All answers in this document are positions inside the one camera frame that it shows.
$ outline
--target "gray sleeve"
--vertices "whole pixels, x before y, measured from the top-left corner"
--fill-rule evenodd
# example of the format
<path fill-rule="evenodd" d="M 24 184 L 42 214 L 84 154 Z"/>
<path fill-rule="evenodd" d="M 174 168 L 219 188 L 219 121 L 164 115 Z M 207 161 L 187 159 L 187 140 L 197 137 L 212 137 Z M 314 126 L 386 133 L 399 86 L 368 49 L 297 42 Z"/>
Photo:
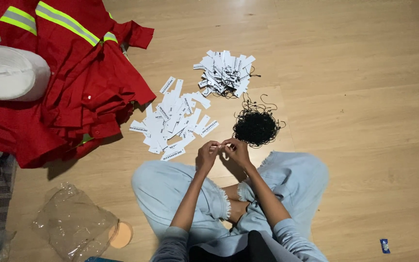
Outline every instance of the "gray sleeve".
<path fill-rule="evenodd" d="M 187 262 L 187 240 L 189 233 L 178 227 L 169 227 L 151 262 Z"/>
<path fill-rule="evenodd" d="M 301 236 L 292 218 L 277 223 L 273 229 L 277 241 L 290 253 L 304 262 L 327 262 L 327 258 L 319 251 L 315 244 Z"/>

